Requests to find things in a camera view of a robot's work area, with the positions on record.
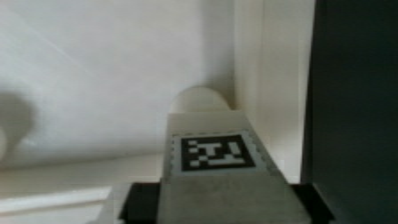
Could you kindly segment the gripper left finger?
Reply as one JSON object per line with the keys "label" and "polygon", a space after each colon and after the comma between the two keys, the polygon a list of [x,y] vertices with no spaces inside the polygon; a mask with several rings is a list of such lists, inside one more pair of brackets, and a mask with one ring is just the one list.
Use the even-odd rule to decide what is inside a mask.
{"label": "gripper left finger", "polygon": [[160,183],[112,186],[96,219],[87,224],[156,224]]}

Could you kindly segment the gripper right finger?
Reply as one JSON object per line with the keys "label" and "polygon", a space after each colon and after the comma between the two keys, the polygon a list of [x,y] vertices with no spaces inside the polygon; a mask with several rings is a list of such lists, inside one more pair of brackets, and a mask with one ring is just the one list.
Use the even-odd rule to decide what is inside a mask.
{"label": "gripper right finger", "polygon": [[311,216],[311,224],[332,224],[334,214],[314,186],[311,184],[293,184],[291,188]]}

